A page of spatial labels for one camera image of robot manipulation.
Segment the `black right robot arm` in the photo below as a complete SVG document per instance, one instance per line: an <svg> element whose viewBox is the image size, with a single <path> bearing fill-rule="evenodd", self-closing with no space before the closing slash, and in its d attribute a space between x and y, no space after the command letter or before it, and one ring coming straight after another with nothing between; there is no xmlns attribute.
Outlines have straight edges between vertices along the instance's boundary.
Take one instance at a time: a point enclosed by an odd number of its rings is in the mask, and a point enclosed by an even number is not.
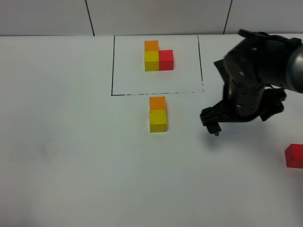
<svg viewBox="0 0 303 227"><path fill-rule="evenodd" d="M266 121L284 110L285 90L303 91L303 43L264 32L240 29L244 39L214 62L224 85L223 98L200 114L210 134L221 122Z"/></svg>

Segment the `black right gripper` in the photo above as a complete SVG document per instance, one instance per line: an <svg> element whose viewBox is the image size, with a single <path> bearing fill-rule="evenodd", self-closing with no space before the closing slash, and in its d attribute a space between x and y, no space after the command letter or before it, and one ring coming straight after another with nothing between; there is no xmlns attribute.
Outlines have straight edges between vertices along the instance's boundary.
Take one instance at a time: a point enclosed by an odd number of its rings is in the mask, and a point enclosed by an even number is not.
<svg viewBox="0 0 303 227"><path fill-rule="evenodd" d="M219 136L220 122L250 122L260 117L268 120L284 110L282 104L286 93L282 88L265 89L260 87L237 86L235 82L226 82L223 86L223 99L200 114L202 124L208 132Z"/></svg>

